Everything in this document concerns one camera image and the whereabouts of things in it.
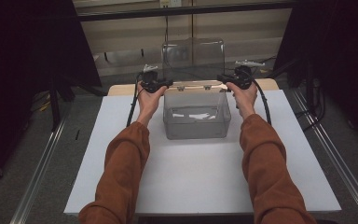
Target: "metal frame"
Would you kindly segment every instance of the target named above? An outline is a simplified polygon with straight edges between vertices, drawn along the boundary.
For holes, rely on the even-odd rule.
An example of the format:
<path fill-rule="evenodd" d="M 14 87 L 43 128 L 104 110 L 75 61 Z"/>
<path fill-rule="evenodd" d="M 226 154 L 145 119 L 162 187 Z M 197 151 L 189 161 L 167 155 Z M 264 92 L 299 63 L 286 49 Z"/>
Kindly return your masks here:
<path fill-rule="evenodd" d="M 27 217 L 34 204 L 34 199 L 36 198 L 37 192 L 39 191 L 40 184 L 42 183 L 43 177 L 45 176 L 45 172 L 48 169 L 48 164 L 50 163 L 50 159 L 54 153 L 54 149 L 57 146 L 58 141 L 60 140 L 62 130 L 69 116 L 72 103 L 68 104 L 68 107 L 64 109 L 64 115 L 61 119 L 61 122 L 58 124 L 57 129 L 50 135 L 48 144 L 46 145 L 43 155 L 36 166 L 34 175 L 30 180 L 26 191 L 21 197 L 21 201 L 17 206 L 16 212 L 14 213 L 10 224 L 23 224 L 27 220 Z"/>
<path fill-rule="evenodd" d="M 298 105 L 301 107 L 301 109 L 306 111 L 307 103 L 303 94 L 299 91 L 294 91 L 293 95 L 295 96 L 296 101 Z M 315 117 L 312 116 L 311 113 L 307 113 L 306 115 L 307 115 L 307 120 L 310 124 L 315 123 L 316 121 Z M 336 146 L 333 144 L 327 132 L 324 130 L 324 127 L 321 124 L 316 124 L 315 126 L 312 127 L 312 129 L 315 132 L 316 136 L 318 137 L 319 141 L 321 142 L 322 146 L 324 147 L 324 150 L 329 156 L 330 161 L 336 167 L 339 175 L 341 176 L 342 180 L 344 181 L 345 185 L 350 191 L 353 199 L 356 201 L 358 205 L 358 181 L 356 177 L 354 177 L 347 163 L 342 159 Z"/>
<path fill-rule="evenodd" d="M 162 16 L 179 16 L 206 13 L 234 12 L 234 11 L 254 11 L 292 8 L 301 4 L 315 3 L 315 1 L 297 1 L 287 0 L 280 2 L 265 3 L 247 3 L 233 4 L 226 6 L 204 6 L 204 7 L 168 7 L 168 8 L 151 8 L 133 11 L 104 12 L 104 13 L 82 13 L 77 15 L 80 21 L 108 21 L 120 19 L 146 18 L 146 17 L 162 17 Z"/>

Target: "black cable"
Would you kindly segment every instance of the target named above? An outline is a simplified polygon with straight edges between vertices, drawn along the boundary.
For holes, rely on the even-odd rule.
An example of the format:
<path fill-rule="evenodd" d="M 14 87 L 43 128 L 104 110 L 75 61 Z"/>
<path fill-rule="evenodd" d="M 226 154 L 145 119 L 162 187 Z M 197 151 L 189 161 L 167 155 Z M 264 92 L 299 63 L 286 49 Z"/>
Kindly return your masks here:
<path fill-rule="evenodd" d="M 252 79 L 252 82 L 257 86 L 258 91 L 260 92 L 260 95 L 261 95 L 261 99 L 263 100 L 264 108 L 266 109 L 267 122 L 268 122 L 268 124 L 272 125 L 272 123 L 271 123 L 271 115 L 269 113 L 269 105 L 267 104 L 266 95 L 264 94 L 264 92 L 261 89 L 260 85 L 258 85 L 257 81 L 253 77 L 251 77 L 251 79 Z"/>
<path fill-rule="evenodd" d="M 133 93 L 133 98 L 132 98 L 132 104 L 131 104 L 131 110 L 130 110 L 130 114 L 129 114 L 129 118 L 127 119 L 127 127 L 131 125 L 131 121 L 132 121 L 132 115 L 133 115 L 133 111 L 135 110 L 135 106 L 136 106 L 136 101 L 138 100 L 138 96 L 137 96 L 137 91 L 138 91 L 138 79 L 139 76 L 142 73 L 139 73 L 136 78 L 135 78 L 135 91 Z"/>
<path fill-rule="evenodd" d="M 324 118 L 326 103 L 325 103 L 325 95 L 324 95 L 323 90 L 321 90 L 321 93 L 322 93 L 322 98 L 323 98 L 323 105 L 321 105 L 321 112 L 319 113 L 316 120 L 313 121 L 310 126 L 303 129 L 303 132 L 306 132 L 308 129 L 312 128 L 313 126 L 315 126 L 316 124 L 321 122 L 321 120 Z"/>
<path fill-rule="evenodd" d="M 315 86 L 315 89 L 316 89 L 316 104 L 315 104 L 315 108 L 318 108 L 321 105 L 321 87 L 318 85 L 318 86 Z"/>

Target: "metal rail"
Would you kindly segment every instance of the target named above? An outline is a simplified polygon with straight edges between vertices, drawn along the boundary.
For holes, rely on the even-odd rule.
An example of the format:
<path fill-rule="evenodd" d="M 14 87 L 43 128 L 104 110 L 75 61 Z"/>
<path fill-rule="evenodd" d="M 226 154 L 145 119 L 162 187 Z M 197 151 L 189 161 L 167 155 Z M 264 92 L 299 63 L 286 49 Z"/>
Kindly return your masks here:
<path fill-rule="evenodd" d="M 46 170 L 48 169 L 48 164 L 50 162 L 51 156 L 53 155 L 54 149 L 57 146 L 57 143 L 60 139 L 63 127 L 66 123 L 66 120 L 69 116 L 72 103 L 64 110 L 64 115 L 61 119 L 61 122 L 58 124 L 56 130 L 51 133 L 48 140 L 48 144 L 45 147 L 43 155 L 37 164 L 37 167 L 34 171 L 34 175 L 31 178 L 30 183 L 24 194 L 21 197 L 21 201 L 17 206 L 16 212 L 14 213 L 13 218 L 10 221 L 10 224 L 24 224 L 31 208 L 34 204 L 34 199 L 36 198 L 37 192 L 39 190 L 40 184 L 43 180 Z"/>
<path fill-rule="evenodd" d="M 302 110 L 306 111 L 306 100 L 301 92 L 294 91 L 294 96 L 298 105 L 301 107 Z M 314 123 L 315 117 L 313 117 L 310 113 L 307 113 L 307 120 L 310 124 Z M 339 175 L 341 176 L 342 180 L 344 181 L 345 185 L 347 186 L 348 190 L 350 191 L 353 199 L 356 201 L 358 205 L 358 181 L 354 177 L 353 173 L 351 172 L 350 168 L 346 164 L 346 162 L 342 159 L 341 155 L 339 154 L 337 148 L 334 146 L 333 142 L 331 141 L 330 137 L 328 136 L 327 132 L 324 130 L 324 127 L 319 123 L 312 127 L 313 131 L 315 131 L 316 136 L 319 138 L 320 142 L 322 143 L 324 150 L 326 151 L 327 155 L 330 158 L 330 161 L 336 167 Z"/>

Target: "hand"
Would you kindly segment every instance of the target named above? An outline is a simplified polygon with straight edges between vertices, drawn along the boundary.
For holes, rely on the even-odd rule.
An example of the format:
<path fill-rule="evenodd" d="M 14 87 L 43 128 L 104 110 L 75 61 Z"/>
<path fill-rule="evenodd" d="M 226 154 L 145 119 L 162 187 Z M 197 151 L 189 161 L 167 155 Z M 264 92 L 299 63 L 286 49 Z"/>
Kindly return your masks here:
<path fill-rule="evenodd" d="M 138 102 L 139 102 L 139 116 L 136 121 L 142 123 L 147 127 L 149 121 L 152 119 L 153 114 L 158 108 L 159 98 L 164 94 L 168 88 L 163 86 L 154 93 L 149 93 L 144 90 L 140 82 L 138 83 Z"/>
<path fill-rule="evenodd" d="M 232 90 L 232 94 L 240 110 L 240 115 L 243 120 L 246 120 L 250 115 L 255 114 L 255 99 L 257 98 L 257 87 L 254 83 L 247 90 L 242 90 L 235 84 L 228 82 L 226 86 Z"/>

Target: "controller cable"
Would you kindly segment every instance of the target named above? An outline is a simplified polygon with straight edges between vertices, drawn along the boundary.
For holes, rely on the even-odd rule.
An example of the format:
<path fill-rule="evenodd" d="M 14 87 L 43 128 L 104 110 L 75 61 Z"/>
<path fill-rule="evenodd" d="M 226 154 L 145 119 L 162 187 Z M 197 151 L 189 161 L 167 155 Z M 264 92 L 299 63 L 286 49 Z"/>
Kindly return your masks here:
<path fill-rule="evenodd" d="M 322 94 L 322 99 L 323 102 L 322 104 L 319 103 L 319 105 L 321 105 L 321 112 L 319 113 L 319 115 L 316 117 L 315 121 L 312 122 L 311 125 L 309 125 L 308 127 L 303 129 L 303 132 L 306 132 L 308 129 L 314 127 L 316 124 L 318 124 L 319 122 L 321 122 L 321 120 L 324 118 L 324 114 L 325 114 L 325 108 L 326 108 L 326 104 L 325 104 L 325 95 L 324 95 L 324 91 L 323 90 L 319 90 Z"/>
<path fill-rule="evenodd" d="M 132 115 L 133 115 L 133 111 L 135 110 L 135 106 L 136 106 L 136 101 L 138 100 L 138 95 L 139 93 L 141 93 L 141 91 L 143 91 L 144 89 L 142 89 L 138 94 L 138 81 L 139 81 L 139 77 L 142 75 L 142 72 L 139 73 L 136 78 L 135 78 L 135 91 L 133 93 L 133 98 L 132 98 L 132 104 L 131 104 L 131 110 L 130 110 L 130 114 L 129 114 L 129 118 L 127 119 L 127 126 L 130 126 L 131 124 L 131 120 L 132 120 Z"/>
<path fill-rule="evenodd" d="M 261 90 L 260 85 L 258 85 L 258 83 L 255 81 L 255 79 L 253 77 L 250 77 L 250 79 L 257 86 L 258 91 L 260 92 L 261 99 L 263 100 L 264 108 L 266 109 L 267 122 L 268 122 L 269 125 L 272 125 L 272 123 L 271 123 L 271 115 L 269 113 L 269 105 L 267 104 L 266 95 L 264 94 L 263 90 Z"/>

